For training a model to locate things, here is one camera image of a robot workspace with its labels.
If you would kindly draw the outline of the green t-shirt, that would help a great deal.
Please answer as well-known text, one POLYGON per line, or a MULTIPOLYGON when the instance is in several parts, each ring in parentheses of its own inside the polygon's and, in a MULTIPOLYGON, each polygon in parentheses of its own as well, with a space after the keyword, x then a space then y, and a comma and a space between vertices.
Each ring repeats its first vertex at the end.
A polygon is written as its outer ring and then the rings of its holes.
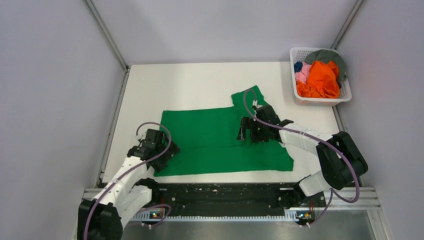
POLYGON ((276 140, 254 143, 237 140, 241 119, 249 114, 244 106, 257 99, 266 105, 258 86, 231 95, 232 106, 197 110, 164 110, 160 123, 180 148, 156 177, 233 173, 248 171, 291 172, 294 160, 276 140))

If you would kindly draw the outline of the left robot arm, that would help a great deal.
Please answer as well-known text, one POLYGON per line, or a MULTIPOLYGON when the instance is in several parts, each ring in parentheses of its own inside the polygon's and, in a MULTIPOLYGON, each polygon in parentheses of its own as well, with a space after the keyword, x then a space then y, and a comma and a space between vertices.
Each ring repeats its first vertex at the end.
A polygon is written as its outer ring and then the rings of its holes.
POLYGON ((180 149, 172 141, 169 130, 148 129, 145 138, 130 148, 107 185, 92 199, 84 199, 78 207, 78 240, 119 240, 125 226, 143 207, 160 202, 156 182, 147 177, 161 171, 180 149))

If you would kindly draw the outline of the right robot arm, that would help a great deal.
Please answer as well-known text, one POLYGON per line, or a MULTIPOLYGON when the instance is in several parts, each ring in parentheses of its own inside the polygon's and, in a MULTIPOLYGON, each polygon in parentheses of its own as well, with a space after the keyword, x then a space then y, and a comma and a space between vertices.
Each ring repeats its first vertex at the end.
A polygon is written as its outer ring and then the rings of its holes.
POLYGON ((359 199, 359 178, 369 167, 347 132, 323 133, 303 128, 289 119, 280 120, 269 104, 258 105, 254 101, 252 106, 245 104, 243 108, 247 116, 241 119, 239 141, 249 139, 254 144, 271 142, 283 148, 294 146, 317 157, 320 169, 305 176, 293 187, 293 200, 297 205, 307 206, 314 195, 327 190, 338 196, 338 192, 350 184, 354 185, 354 197, 342 200, 354 203, 359 199))

